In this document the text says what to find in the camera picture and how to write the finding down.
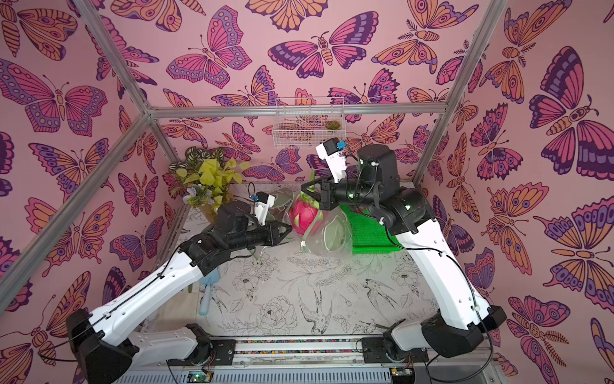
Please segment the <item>small succulent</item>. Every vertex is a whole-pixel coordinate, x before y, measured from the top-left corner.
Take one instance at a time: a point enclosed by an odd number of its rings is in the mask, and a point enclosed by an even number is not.
[[[339,128],[341,128],[341,124],[338,121],[331,120],[326,123],[326,129],[337,130]]]

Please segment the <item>potted plant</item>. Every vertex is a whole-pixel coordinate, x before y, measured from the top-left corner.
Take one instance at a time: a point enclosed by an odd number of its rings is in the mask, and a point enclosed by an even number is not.
[[[235,172],[237,166],[235,159],[224,159],[221,147],[209,150],[189,147],[185,160],[168,166],[168,172],[183,185],[171,193],[185,194],[184,203],[198,208],[209,222],[214,222],[219,206],[231,200],[230,184],[243,182],[243,176]],[[243,162],[239,167],[246,169],[249,163]]]

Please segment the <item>butterfly illustration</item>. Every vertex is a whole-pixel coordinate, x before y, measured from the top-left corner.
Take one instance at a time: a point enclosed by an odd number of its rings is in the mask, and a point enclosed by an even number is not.
[[[15,152],[13,141],[6,132],[0,132],[0,174],[7,174],[13,169]],[[0,178],[0,197],[4,197],[13,190],[10,181]]]
[[[464,184],[471,187],[471,185],[465,179],[465,175],[462,172],[462,169],[465,165],[465,155],[467,153],[467,135],[463,132],[463,134],[459,138],[459,142],[456,144],[456,149],[450,156],[448,157],[448,172],[452,176],[456,176],[456,179],[450,181],[446,187],[454,188],[454,195],[452,195],[452,209],[457,213],[461,213],[461,211],[466,214],[471,220],[475,222],[480,222],[480,212],[478,212],[478,207],[475,205],[473,201],[473,197],[469,194],[467,188],[465,188]],[[467,159],[467,170],[469,168],[469,159]]]
[[[204,16],[207,15],[196,0],[180,0],[180,2],[194,12]],[[166,32],[177,32],[181,27],[181,12],[177,7],[176,0],[113,0],[111,11],[118,16],[144,20],[146,22],[150,22],[160,15],[155,22],[155,26]]]
[[[173,220],[175,220],[176,214],[177,211],[172,209],[167,202],[164,202],[164,217],[166,219],[166,228],[171,228],[171,224],[173,223]]]
[[[362,93],[354,87],[354,90],[360,93],[360,96],[343,88],[331,88],[328,91],[328,97],[334,98],[330,102],[331,104],[396,103],[397,95],[394,95],[394,92],[397,91],[398,85],[399,83],[392,78],[392,72],[382,69],[377,72],[368,90],[367,83],[364,83],[365,90]],[[361,117],[362,115],[346,115],[345,118],[349,123],[356,123]]]
[[[591,108],[593,100],[590,95],[586,95],[589,104],[577,108],[583,87],[584,70],[580,57],[573,48],[563,47],[552,59],[541,84],[544,92],[557,98],[563,105],[545,95],[533,96],[529,102],[529,109],[533,111],[529,126],[539,128],[552,124],[546,135],[562,132],[544,147],[542,157],[554,163],[553,170],[558,174],[566,174],[573,167],[576,134],[572,125],[578,122],[576,171],[582,176],[614,180],[614,164],[606,160],[614,157],[614,132],[601,123],[581,120],[590,111],[595,111],[599,116],[599,111]]]
[[[527,249],[513,229],[516,228],[516,222],[528,222],[528,220],[519,220],[515,217],[535,208],[546,197],[549,188],[539,182],[535,185],[531,183],[520,185],[512,188],[509,193],[505,189],[499,189],[494,194],[490,187],[487,190],[491,195],[491,210],[494,217],[488,220],[486,231],[480,234],[482,236],[488,234],[493,244],[501,245],[501,250],[514,267],[520,269],[522,273],[531,275],[531,261]]]
[[[2,95],[26,106],[26,115],[35,132],[57,132],[61,121],[68,119],[73,133],[91,137],[91,118],[102,114],[106,95],[88,85],[74,87],[64,95],[62,87],[53,92],[33,73],[0,58]]]
[[[597,351],[604,359],[605,363],[608,364],[608,367],[612,371],[614,371],[614,345],[608,342],[605,339],[604,329],[601,328],[601,323],[599,320],[592,318],[591,319],[591,333],[593,335],[593,342],[595,343],[595,347],[597,347]],[[614,381],[606,378],[605,384],[614,383]]]
[[[220,8],[209,22],[207,29],[207,49],[203,44],[203,35],[200,35],[199,49],[203,54],[190,53],[177,57],[166,68],[173,79],[186,79],[190,82],[205,80],[207,83],[222,89],[230,81],[227,67],[240,71],[252,59],[247,56],[241,43],[243,31],[237,24],[237,12],[228,6]]]
[[[132,182],[123,173],[117,174],[119,185],[123,188],[123,198],[128,204],[131,204],[130,210],[132,215],[138,216],[139,211],[145,214],[149,214],[152,210],[152,203],[155,200],[155,189],[158,187],[158,176],[147,182],[147,175],[143,178],[143,182],[139,182],[136,173],[133,176],[134,182]]]
[[[273,79],[268,74],[266,66],[263,65],[258,68],[256,73],[254,74],[254,78],[252,79],[251,93],[247,91],[247,86],[245,86],[245,92],[239,90],[239,92],[243,92],[244,95],[217,95],[213,96],[211,99],[217,104],[223,105],[225,107],[286,105],[283,101],[276,100],[278,96],[277,93],[274,91],[274,88],[275,83],[273,83]],[[255,119],[258,119],[258,117],[246,117],[246,119],[249,121],[249,125],[253,127],[253,121]]]
[[[46,144],[30,143],[28,145],[32,153],[38,157],[41,165],[45,168],[48,174],[58,175],[56,180],[60,186],[60,190],[64,192],[64,201],[77,190],[79,185],[85,178],[92,173],[94,168],[109,152],[109,140],[100,139],[91,146],[89,151],[83,157],[83,149],[79,155],[75,151],[74,154],[69,154]],[[115,189],[109,183],[109,178],[106,179],[100,188],[107,186],[115,192]]]
[[[171,198],[181,197],[185,194],[185,185],[170,173],[162,175],[162,179],[168,186],[168,195]]]
[[[254,152],[260,152],[260,147],[254,144],[254,137],[245,133],[245,129],[239,123],[232,123],[232,137],[228,133],[222,132],[227,141],[216,143],[224,146],[224,156],[228,159],[241,159],[244,162],[252,160],[250,156]]]
[[[493,356],[493,358],[499,363],[499,365],[501,365],[501,369],[503,370],[504,375],[518,375],[518,369],[514,366],[514,364],[510,363],[510,361],[506,359],[504,355],[496,352]]]
[[[126,285],[126,278],[117,267],[111,267],[103,288],[103,305],[115,300],[119,295],[132,288]]]
[[[522,104],[524,101],[523,77],[514,59],[525,67],[526,60],[521,54],[535,47],[535,42],[530,43],[530,41],[551,26],[571,5],[572,0],[550,1],[540,5],[530,17],[529,13],[525,12],[516,20],[511,20],[511,9],[508,8],[503,21],[503,31],[505,37],[520,50],[515,47],[503,48],[503,56],[511,60],[495,64],[489,69],[480,81],[480,87],[487,80],[491,80],[495,88],[501,86],[503,96]]]
[[[130,73],[132,73],[132,76],[134,77],[134,79],[139,83],[158,85],[158,83],[156,83],[156,81],[153,80],[151,77],[135,69],[139,67],[138,64],[135,63],[135,61],[138,61],[141,63],[157,63],[158,61],[160,61],[160,59],[150,55],[147,52],[143,52],[142,50],[138,48],[129,47],[128,43],[126,43],[126,40],[124,40],[122,35],[119,34],[117,29],[113,25],[113,22],[110,20],[110,18],[105,17],[105,16],[100,16],[100,18],[103,20],[104,26],[106,27],[107,31],[111,35],[111,38],[113,39],[113,43],[115,43],[117,50],[119,50],[120,54],[122,55],[124,61],[126,62],[128,70],[130,71]],[[96,39],[94,38],[94,35],[91,34],[89,28],[87,28],[86,26],[85,29],[87,29],[87,33],[90,34],[91,41],[92,43],[94,43],[94,47],[96,47],[96,51],[98,52],[98,55],[100,55],[100,57],[98,58],[98,69],[96,70],[96,80],[103,80],[105,77],[107,77],[109,72],[111,72],[112,77],[115,77],[115,70],[111,66],[109,59],[107,59],[107,56],[105,55],[104,51],[102,50],[102,48],[100,47]],[[119,96],[120,99],[123,97],[123,94],[125,91],[126,91],[126,88],[123,86],[122,82],[120,81],[118,77],[117,78],[117,95]]]
[[[544,286],[550,287],[557,284],[572,291],[585,289],[585,296],[595,305],[614,313],[614,299],[611,292],[614,289],[614,277],[592,259],[599,259],[610,264],[608,260],[596,256],[605,251],[592,252],[591,249],[598,246],[610,233],[612,220],[607,218],[614,212],[614,196],[601,199],[599,203],[585,205],[578,208],[569,217],[553,218],[546,220],[539,216],[533,216],[545,226],[544,233],[552,240],[571,249],[554,249],[552,253],[567,256],[568,259],[550,268],[552,280]]]
[[[135,231],[139,237],[121,235],[114,238],[109,244],[109,252],[118,255],[120,260],[128,260],[134,272],[143,264],[144,256],[151,259],[158,254],[158,239],[162,236],[163,226],[162,216],[156,217],[147,227],[147,231],[144,233]]]
[[[472,147],[483,147],[478,153],[479,156],[484,156],[480,164],[478,164],[478,177],[482,180],[490,180],[495,175],[501,180],[505,180],[511,171],[517,170],[523,162],[523,157],[518,152],[508,148],[497,147],[499,144],[507,143],[506,140],[502,143],[497,142],[497,135],[501,137],[505,130],[501,131],[501,126],[507,115],[507,104],[499,104],[497,109],[489,109],[486,111],[484,121],[479,123],[473,129],[471,134]]]
[[[275,162],[271,158],[269,165],[256,165],[255,167],[249,167],[243,171],[243,176],[257,179],[267,178],[270,181],[282,181],[287,174],[297,174],[303,170],[297,164],[301,157],[298,155],[298,149],[282,149],[277,154]]]
[[[46,365],[55,366],[55,361],[47,359],[56,358],[55,349],[53,348],[54,344],[49,338],[50,336],[58,338],[68,337],[66,318],[84,307],[87,291],[90,288],[90,280],[91,274],[87,271],[77,277],[58,302],[44,329],[42,328],[42,323],[45,320],[45,310],[55,298],[55,295],[51,296],[51,299],[43,308],[41,322],[31,332],[13,331],[0,336],[2,338],[12,334],[20,334],[28,337],[26,340],[20,340],[22,342],[20,344],[0,350],[0,372],[2,372],[0,378],[3,383],[21,384],[27,379],[32,366],[34,349],[38,349],[37,355],[40,353],[42,362]]]
[[[271,20],[277,29],[298,31],[301,22],[309,16],[322,16],[328,8],[328,0],[249,0],[245,8],[255,14],[273,15]]]
[[[465,264],[465,274],[482,297],[491,302],[489,294],[494,291],[494,288],[490,292],[487,289],[491,286],[495,277],[495,255],[492,250],[484,247],[484,251],[475,256],[475,263]],[[501,347],[499,328],[488,333],[491,336],[492,344]]]
[[[429,140],[430,131],[427,129],[429,125],[418,125],[414,131],[414,136],[411,144],[405,141],[407,148],[395,149],[394,153],[397,160],[403,164],[415,164],[420,160],[426,142]]]
[[[314,170],[314,174],[318,178],[327,178],[332,175],[326,160],[320,159],[317,155],[307,155],[307,164],[309,164],[309,167]],[[350,165],[348,169],[346,169],[346,177],[348,179],[358,178],[358,169],[355,165]]]
[[[25,208],[28,212],[26,219],[34,233],[39,233],[56,213],[54,207],[34,197],[28,199],[28,205]],[[54,265],[69,261],[75,253],[78,253],[83,259],[94,258],[98,264],[102,263],[98,253],[103,247],[103,236],[111,225],[114,209],[113,202],[103,203],[88,216],[85,223],[85,212],[83,212],[79,224],[72,223],[45,258],[49,262],[49,267],[43,271],[42,276],[47,276]]]
[[[443,103],[448,97],[448,90],[449,88],[446,88],[440,93],[436,93],[432,89],[429,89],[429,91],[433,92],[433,95],[431,96],[429,92],[423,89],[410,88],[407,90],[407,97],[412,103]],[[420,116],[421,113],[412,113],[412,115]]]
[[[17,0],[2,3],[0,14],[5,19],[2,22],[4,42],[13,57],[21,46],[21,38],[16,22],[32,42],[34,48],[51,60],[60,61],[66,56],[66,48],[60,42],[66,41],[77,30],[77,19],[66,12],[57,9],[25,9],[16,12],[12,5]]]
[[[456,122],[457,132],[463,129],[465,122],[468,122],[478,115],[478,106],[472,104],[465,105],[467,103],[470,103],[470,101],[465,101],[465,94],[463,93],[460,102],[454,110],[454,117],[452,118],[452,123]]]
[[[454,219],[448,217],[446,208],[437,195],[433,195],[433,210],[452,253],[458,256],[459,252],[471,251],[475,246],[471,235],[460,225],[452,224]]]
[[[132,126],[132,121],[130,120],[130,116],[124,109],[123,106],[119,106],[119,129],[122,133],[125,133],[128,128]],[[145,160],[145,164],[149,168],[149,170],[155,174],[154,169],[154,159],[155,159],[155,150],[158,148],[158,141],[155,139],[152,133],[143,133],[137,141],[132,144],[128,152],[124,155],[121,162],[124,162],[134,154],[134,150],[136,150],[136,155],[140,157],[143,155],[143,159]]]
[[[465,21],[478,9],[478,5],[471,6],[465,12],[455,12],[454,7],[447,1],[438,4],[438,0],[407,0],[416,23],[422,29],[442,29],[448,28]],[[417,39],[402,42],[389,47],[375,55],[371,61],[374,63],[399,65],[408,62],[409,65],[419,65],[426,63],[429,65],[431,74],[437,70],[437,55],[435,51],[426,43],[420,41],[437,41],[439,35],[433,31],[418,31],[418,27],[407,19],[407,27],[410,33],[405,33],[398,37],[399,40],[406,40],[412,37]]]
[[[525,296],[524,303],[517,297],[510,297],[508,302],[517,312],[511,313],[516,321],[507,319],[507,326],[511,333],[520,338],[520,347],[524,354],[537,365],[544,380],[548,384],[558,384],[559,379],[548,354],[560,366],[566,367],[567,365],[549,341],[563,344],[569,344],[569,341],[559,332],[552,330],[543,332],[540,327],[554,327],[561,324],[571,313],[569,307],[555,300],[542,303],[532,296]],[[543,342],[546,350],[537,339]]]
[[[404,118],[404,113],[392,114],[388,116],[386,120],[379,123],[379,125],[370,134],[367,134],[369,132],[369,127],[371,124],[377,122],[377,120],[372,121],[372,123],[367,126],[365,133],[359,134],[348,132],[355,135],[360,135],[360,138],[346,138],[345,142],[348,145],[350,152],[353,155],[356,155],[356,152],[362,148],[363,145],[367,146],[373,144],[371,140],[381,144],[394,143],[396,140],[398,140],[399,132],[397,132],[397,130],[399,126],[401,126]]]
[[[164,92],[164,96],[171,103],[171,105],[175,108],[192,108],[194,104],[190,99],[185,97],[184,95],[180,95],[177,92],[173,92],[170,89],[164,88],[162,90]],[[191,122],[199,122],[199,123],[214,123],[222,120],[223,117],[184,117],[183,123],[186,125],[190,125]]]
[[[353,62],[365,58],[367,51],[364,48],[344,44],[369,44],[378,23],[377,12],[365,12],[346,20],[335,29],[328,41],[324,39],[327,31],[319,37],[311,37],[317,39],[317,44],[310,41],[287,41],[269,49],[268,55],[275,63],[289,70],[294,70],[300,64],[297,69],[300,79],[322,77],[324,63],[331,66],[333,56],[343,69],[349,69]]]

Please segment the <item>bird illustration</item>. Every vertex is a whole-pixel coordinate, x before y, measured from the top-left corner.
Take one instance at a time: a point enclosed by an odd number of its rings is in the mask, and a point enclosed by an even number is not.
[[[326,328],[328,328],[328,322],[330,321],[330,315],[333,313],[333,301],[330,301],[330,309],[328,310],[328,315],[324,316],[324,311],[322,311],[322,291],[320,290],[320,297],[317,296],[317,293],[314,291],[313,294],[316,296],[316,311],[313,312],[301,299],[300,291],[298,293],[298,304],[301,307],[301,312],[303,312],[303,317],[305,320],[313,323],[313,327],[311,328],[311,334],[315,335],[320,333],[320,335],[324,335]]]
[[[388,296],[387,294],[383,293],[381,291],[381,286],[384,286],[388,289],[392,289],[390,287],[388,287],[386,284],[384,283],[380,283],[379,281],[375,281],[372,279],[365,279],[365,282],[361,284],[364,288],[368,288],[369,291],[367,292],[367,297],[369,298],[369,301],[371,302],[371,304],[373,304],[373,306],[375,307],[375,309],[377,310],[377,312],[379,312],[380,315],[382,315],[382,317],[386,318],[381,310],[379,310],[379,303],[378,303],[378,296],[383,297],[388,304],[391,305],[392,308],[394,308],[394,304],[398,305],[398,303],[396,301],[394,301],[393,298],[391,298],[390,296]]]

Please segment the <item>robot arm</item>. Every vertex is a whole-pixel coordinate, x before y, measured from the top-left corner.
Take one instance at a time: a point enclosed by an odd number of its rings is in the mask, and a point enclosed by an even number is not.
[[[260,225],[250,211],[245,202],[222,205],[215,224],[183,242],[158,270],[115,300],[68,317],[71,350],[89,384],[112,383],[131,366],[168,359],[199,365],[209,358],[211,340],[197,324],[172,332],[133,331],[181,289],[231,260],[233,251],[278,245],[292,231],[278,221]]]
[[[357,155],[359,178],[338,179],[347,168],[340,161],[343,146],[337,139],[317,148],[326,155],[332,175],[307,182],[304,193],[320,202],[323,210],[338,205],[368,207],[372,218],[395,235],[398,242],[420,268],[439,304],[440,311],[422,323],[399,322],[384,333],[392,359],[406,356],[412,348],[433,348],[443,357],[453,357],[474,350],[483,340],[483,332],[499,327],[506,319],[501,307],[489,303],[471,285],[450,250],[428,201],[417,189],[400,187],[396,156],[385,145],[361,148]],[[308,187],[319,186],[318,192]]]

